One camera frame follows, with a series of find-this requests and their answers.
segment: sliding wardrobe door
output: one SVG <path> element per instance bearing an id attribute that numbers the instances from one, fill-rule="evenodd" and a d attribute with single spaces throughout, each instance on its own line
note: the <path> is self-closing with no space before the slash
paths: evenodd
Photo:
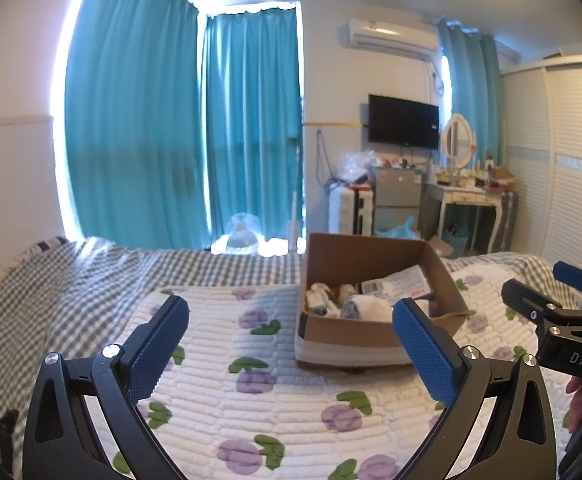
<path id="1" fill-rule="evenodd" d="M 555 154 L 541 255 L 582 267 L 582 63 L 548 66 L 546 81 Z"/>
<path id="2" fill-rule="evenodd" d="M 511 249 L 539 254 L 544 230 L 550 171 L 550 117 L 541 68 L 503 77 L 506 166 L 519 194 Z"/>
<path id="3" fill-rule="evenodd" d="M 503 81 L 505 162 L 520 195 L 512 249 L 582 267 L 582 56 Z"/>

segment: plastic bag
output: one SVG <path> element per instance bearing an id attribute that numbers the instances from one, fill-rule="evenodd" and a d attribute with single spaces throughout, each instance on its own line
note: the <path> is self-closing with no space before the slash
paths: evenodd
<path id="1" fill-rule="evenodd" d="M 381 238 L 402 238 L 403 240 L 420 240 L 420 237 L 413 232 L 413 216 L 409 216 L 408 220 L 402 225 L 398 225 L 389 231 L 376 231 L 375 235 Z"/>
<path id="2" fill-rule="evenodd" d="M 338 178 L 349 184 L 362 184 L 369 180 L 370 169 L 377 162 L 373 150 L 349 152 L 342 156 Z"/>
<path id="3" fill-rule="evenodd" d="M 262 227 L 257 216 L 249 213 L 238 213 L 231 217 L 229 227 L 232 232 L 226 240 L 225 253 L 255 254 L 258 252 L 258 235 Z"/>

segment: window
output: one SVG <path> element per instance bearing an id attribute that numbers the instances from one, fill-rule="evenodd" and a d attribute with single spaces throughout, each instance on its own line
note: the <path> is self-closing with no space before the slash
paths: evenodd
<path id="1" fill-rule="evenodd" d="M 442 114 L 440 115 L 440 122 L 442 123 L 442 127 L 444 127 L 451 118 L 451 110 L 453 107 L 451 69 L 449 68 L 449 60 L 446 56 L 442 56 L 442 83 L 444 83 L 444 97 L 442 99 Z"/>

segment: blue gripper pad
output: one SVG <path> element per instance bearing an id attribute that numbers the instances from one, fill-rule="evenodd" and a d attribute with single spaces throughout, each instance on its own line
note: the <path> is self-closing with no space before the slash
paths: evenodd
<path id="1" fill-rule="evenodd" d="M 188 303 L 179 296 L 170 296 L 155 316 L 137 326 L 122 345 L 120 364 L 126 369 L 126 395 L 133 406 L 151 397 L 188 328 L 188 317 Z"/>
<path id="2" fill-rule="evenodd" d="M 457 396 L 462 361 L 459 346 L 438 328 L 411 299 L 393 306 L 393 330 L 407 351 L 433 400 L 447 408 Z"/>
<path id="3" fill-rule="evenodd" d="M 572 286 L 582 292 L 582 269 L 573 267 L 564 262 L 557 262 L 553 266 L 553 277 L 559 282 Z"/>

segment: wall-mounted tv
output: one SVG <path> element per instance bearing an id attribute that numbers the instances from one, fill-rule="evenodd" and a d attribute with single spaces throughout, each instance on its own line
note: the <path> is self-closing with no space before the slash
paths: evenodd
<path id="1" fill-rule="evenodd" d="M 439 122 L 435 105 L 369 95 L 369 142 L 436 150 Z"/>

